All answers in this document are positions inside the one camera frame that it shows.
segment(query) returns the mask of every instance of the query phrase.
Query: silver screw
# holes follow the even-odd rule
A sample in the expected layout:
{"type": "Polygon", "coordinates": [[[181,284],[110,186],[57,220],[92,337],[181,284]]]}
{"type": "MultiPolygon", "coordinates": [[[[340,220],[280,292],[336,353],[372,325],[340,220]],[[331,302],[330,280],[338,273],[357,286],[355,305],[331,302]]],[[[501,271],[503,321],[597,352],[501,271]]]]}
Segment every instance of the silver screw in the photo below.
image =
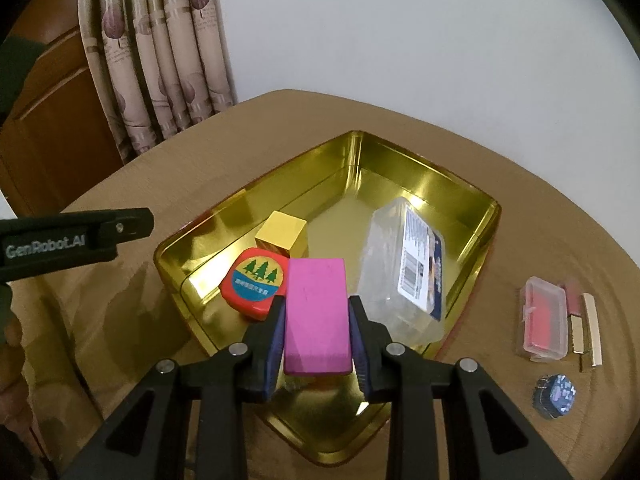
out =
{"type": "Polygon", "coordinates": [[[244,343],[233,343],[232,345],[229,345],[229,353],[231,355],[245,354],[248,349],[249,347],[244,343]]]}
{"type": "Polygon", "coordinates": [[[175,368],[175,362],[171,359],[162,359],[156,364],[156,370],[158,370],[161,374],[167,374],[169,372],[173,372],[175,368]]]}
{"type": "Polygon", "coordinates": [[[478,363],[476,363],[471,357],[465,357],[464,359],[460,359],[460,368],[465,372],[475,372],[478,370],[478,363]]]}
{"type": "Polygon", "coordinates": [[[402,343],[389,343],[386,346],[386,351],[391,355],[402,355],[404,354],[404,345],[402,343]]]}

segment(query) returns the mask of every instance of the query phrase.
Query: floral curtain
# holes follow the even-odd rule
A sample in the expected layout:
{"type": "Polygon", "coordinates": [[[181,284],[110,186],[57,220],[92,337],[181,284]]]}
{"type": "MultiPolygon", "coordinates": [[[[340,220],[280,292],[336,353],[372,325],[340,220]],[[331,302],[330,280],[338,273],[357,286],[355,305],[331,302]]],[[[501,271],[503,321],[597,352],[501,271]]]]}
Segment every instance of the floral curtain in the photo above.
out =
{"type": "Polygon", "coordinates": [[[232,104],[215,0],[78,0],[78,15],[124,162],[232,104]]]}

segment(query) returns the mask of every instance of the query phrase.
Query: wooden table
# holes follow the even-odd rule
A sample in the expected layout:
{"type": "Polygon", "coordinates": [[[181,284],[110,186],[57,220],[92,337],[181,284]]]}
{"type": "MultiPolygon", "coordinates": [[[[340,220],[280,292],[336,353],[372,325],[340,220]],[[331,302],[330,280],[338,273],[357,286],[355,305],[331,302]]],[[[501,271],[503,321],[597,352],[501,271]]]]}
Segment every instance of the wooden table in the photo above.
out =
{"type": "MultiPolygon", "coordinates": [[[[110,263],[15,284],[25,323],[35,411],[56,460],[65,464],[159,358],[203,357],[152,263],[155,247],[248,182],[313,146],[365,130],[473,183],[503,209],[493,251],[460,331],[444,351],[472,356],[533,423],[577,480],[607,471],[638,423],[640,270],[586,213],[549,184],[496,153],[436,126],[358,102],[299,91],[265,94],[216,115],[137,158],[68,210],[148,206],[156,228],[122,246],[110,263]],[[604,366],[580,373],[568,357],[534,364],[519,356],[518,292],[530,276],[576,278],[596,298],[604,366]],[[75,360],[96,408],[64,354],[75,360]],[[574,381],[573,411],[548,421],[531,407],[538,377],[574,381]]],[[[382,479],[386,430],[337,470],[306,462],[251,413],[246,442],[255,479],[382,479]]]]}

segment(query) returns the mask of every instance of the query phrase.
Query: transparent plastic box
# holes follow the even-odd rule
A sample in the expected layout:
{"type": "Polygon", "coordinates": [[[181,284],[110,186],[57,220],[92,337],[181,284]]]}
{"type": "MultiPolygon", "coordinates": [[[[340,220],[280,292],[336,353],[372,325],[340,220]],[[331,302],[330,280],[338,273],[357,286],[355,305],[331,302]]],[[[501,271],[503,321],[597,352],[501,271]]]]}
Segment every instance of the transparent plastic box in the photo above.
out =
{"type": "Polygon", "coordinates": [[[523,350],[535,362],[562,359],[568,338],[564,289],[532,276],[523,292],[523,350]]]}
{"type": "Polygon", "coordinates": [[[416,348],[444,336],[440,235],[404,197],[374,211],[357,293],[369,319],[416,348]]]}

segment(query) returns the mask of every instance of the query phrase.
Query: barcode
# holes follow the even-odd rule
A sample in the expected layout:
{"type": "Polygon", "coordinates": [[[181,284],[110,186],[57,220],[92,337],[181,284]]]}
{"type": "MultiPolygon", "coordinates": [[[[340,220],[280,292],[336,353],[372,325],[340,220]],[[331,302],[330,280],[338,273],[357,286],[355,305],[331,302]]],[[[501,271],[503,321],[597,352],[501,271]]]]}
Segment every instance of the barcode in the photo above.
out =
{"type": "Polygon", "coordinates": [[[419,294],[420,290],[416,289],[416,281],[418,276],[418,260],[416,260],[407,251],[404,252],[404,268],[402,269],[402,290],[407,294],[411,294],[416,298],[416,292],[419,294]]]}

